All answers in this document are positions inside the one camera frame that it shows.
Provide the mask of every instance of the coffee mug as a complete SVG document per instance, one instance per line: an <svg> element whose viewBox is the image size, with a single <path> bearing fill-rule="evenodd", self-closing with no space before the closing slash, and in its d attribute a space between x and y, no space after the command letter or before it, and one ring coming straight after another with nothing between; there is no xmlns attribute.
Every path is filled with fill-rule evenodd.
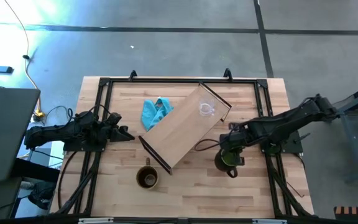
<svg viewBox="0 0 358 224"><path fill-rule="evenodd" d="M137 171L136 182L143 189L150 190L158 182L158 173L157 170L150 166L150 158L146 158L146 166Z"/></svg>

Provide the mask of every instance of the wooden table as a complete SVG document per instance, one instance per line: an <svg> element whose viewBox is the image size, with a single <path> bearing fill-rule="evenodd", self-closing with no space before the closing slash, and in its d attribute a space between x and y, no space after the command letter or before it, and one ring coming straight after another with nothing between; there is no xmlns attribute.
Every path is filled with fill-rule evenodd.
<svg viewBox="0 0 358 224"><path fill-rule="evenodd" d="M84 77L76 112L89 110L95 102L100 77ZM273 113L289 109L284 81L269 78L268 88ZM232 105L225 122L217 125L205 138L219 139L228 133L230 122L246 121L257 117L255 94L248 84L208 84ZM143 102L167 97L173 106L188 96L197 84L190 83L115 83L112 89L110 112L121 114L119 125L127 125L134 136L145 134L140 121ZM202 217L202 218L269 218L274 217L269 181L264 156L259 146L247 147L242 156L245 166L238 167L235 179L215 168L214 156L218 148L203 152L191 150L173 168L173 175L165 172L142 147L139 138L129 142L108 143L102 153L92 216L110 217ZM78 186L84 153L77 153L69 163L62 182L62 201L65 202ZM151 164L160 179L153 190L144 190L137 185L135 175L150 157ZM305 171L299 158L283 154L283 165L287 182L301 195L292 190L304 208L313 213ZM283 212L281 190L277 190ZM82 207L85 207L87 193ZM51 212L57 210L57 195L53 199Z"/></svg>

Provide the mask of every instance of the black monitor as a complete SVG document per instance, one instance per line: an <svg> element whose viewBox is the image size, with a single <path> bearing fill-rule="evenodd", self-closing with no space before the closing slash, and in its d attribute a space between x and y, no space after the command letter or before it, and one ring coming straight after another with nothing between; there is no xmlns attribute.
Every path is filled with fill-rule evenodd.
<svg viewBox="0 0 358 224"><path fill-rule="evenodd" d="M10 176L40 90L0 88L0 180Z"/></svg>

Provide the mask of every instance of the blue cloth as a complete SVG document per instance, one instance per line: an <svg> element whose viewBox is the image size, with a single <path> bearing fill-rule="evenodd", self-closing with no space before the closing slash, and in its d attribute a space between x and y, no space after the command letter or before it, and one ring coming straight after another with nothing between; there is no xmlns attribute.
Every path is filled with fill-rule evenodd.
<svg viewBox="0 0 358 224"><path fill-rule="evenodd" d="M167 98L159 98L154 104L152 100L145 100L142 111L142 123L144 128L149 131L162 120L173 107Z"/></svg>

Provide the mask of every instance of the concrete floor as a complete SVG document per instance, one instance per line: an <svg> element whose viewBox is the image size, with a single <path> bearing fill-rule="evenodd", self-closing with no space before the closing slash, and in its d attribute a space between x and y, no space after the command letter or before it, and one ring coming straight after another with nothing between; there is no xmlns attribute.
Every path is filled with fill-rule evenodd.
<svg viewBox="0 0 358 224"><path fill-rule="evenodd" d="M116 27L258 28L252 0L10 0L28 24ZM357 0L259 0L266 29L358 30ZM0 22L16 18L0 0ZM259 34L30 31L29 73L42 90L45 111L75 108L85 75L184 75L267 77ZM274 77L284 78L291 106L320 93L331 102L358 90L358 36L267 35ZM22 30L0 28L1 86L31 88L23 72ZM47 124L65 122L56 112ZM313 123L303 141L306 174L315 213L334 218L333 207L358 206L358 182L340 122Z"/></svg>

